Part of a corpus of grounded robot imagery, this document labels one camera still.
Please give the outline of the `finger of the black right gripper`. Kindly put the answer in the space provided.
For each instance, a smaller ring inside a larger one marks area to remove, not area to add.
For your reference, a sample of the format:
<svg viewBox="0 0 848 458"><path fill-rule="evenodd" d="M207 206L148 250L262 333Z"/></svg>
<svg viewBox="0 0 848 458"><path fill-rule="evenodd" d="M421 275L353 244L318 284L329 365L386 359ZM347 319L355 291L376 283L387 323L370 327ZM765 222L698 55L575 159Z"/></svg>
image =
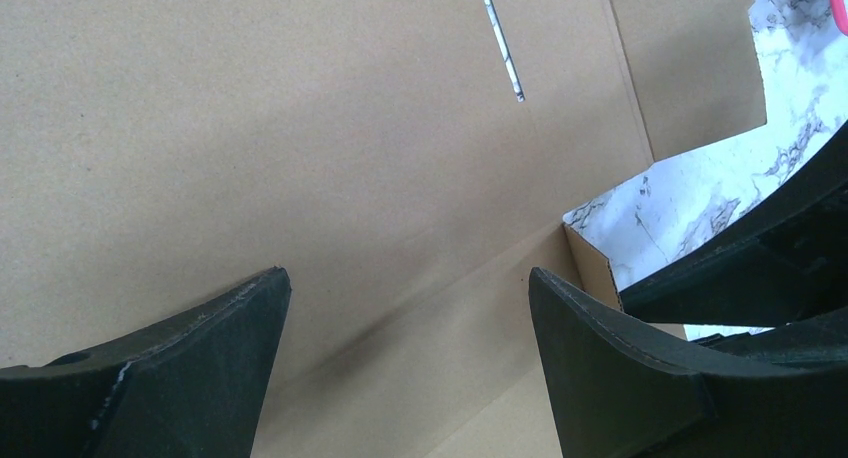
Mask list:
<svg viewBox="0 0 848 458"><path fill-rule="evenodd" d="M847 304L847 129L695 251L630 285L645 322L777 327Z"/></svg>
<svg viewBox="0 0 848 458"><path fill-rule="evenodd" d="M713 334L695 343L716 351L798 369L847 365L847 310L838 309L758 334Z"/></svg>

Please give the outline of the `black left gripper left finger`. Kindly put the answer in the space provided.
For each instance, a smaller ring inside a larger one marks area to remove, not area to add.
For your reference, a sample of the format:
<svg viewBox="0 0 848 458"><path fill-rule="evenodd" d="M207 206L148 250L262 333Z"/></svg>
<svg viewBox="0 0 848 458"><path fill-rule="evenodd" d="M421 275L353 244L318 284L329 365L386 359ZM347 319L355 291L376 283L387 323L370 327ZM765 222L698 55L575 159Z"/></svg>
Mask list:
<svg viewBox="0 0 848 458"><path fill-rule="evenodd" d="M5 457L247 457L291 297L265 270L40 367L1 372Z"/></svg>

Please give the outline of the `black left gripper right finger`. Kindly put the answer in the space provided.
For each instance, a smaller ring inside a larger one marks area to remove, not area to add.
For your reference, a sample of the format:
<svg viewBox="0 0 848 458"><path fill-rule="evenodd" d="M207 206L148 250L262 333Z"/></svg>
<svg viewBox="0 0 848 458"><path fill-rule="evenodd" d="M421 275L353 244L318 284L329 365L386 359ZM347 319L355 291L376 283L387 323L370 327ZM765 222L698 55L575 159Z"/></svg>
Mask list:
<svg viewBox="0 0 848 458"><path fill-rule="evenodd" d="M798 369L677 338L534 268L529 305L566 457L843 457L847 365Z"/></svg>

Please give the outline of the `brown cardboard box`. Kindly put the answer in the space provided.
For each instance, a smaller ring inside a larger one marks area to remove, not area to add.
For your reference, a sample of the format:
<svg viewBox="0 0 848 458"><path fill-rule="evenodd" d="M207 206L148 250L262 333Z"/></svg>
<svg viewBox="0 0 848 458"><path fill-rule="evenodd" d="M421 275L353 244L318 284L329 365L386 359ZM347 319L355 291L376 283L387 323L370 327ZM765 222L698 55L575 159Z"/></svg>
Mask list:
<svg viewBox="0 0 848 458"><path fill-rule="evenodd" d="M563 214L766 119L754 0L1 0L1 361L272 266L258 457L557 457Z"/></svg>

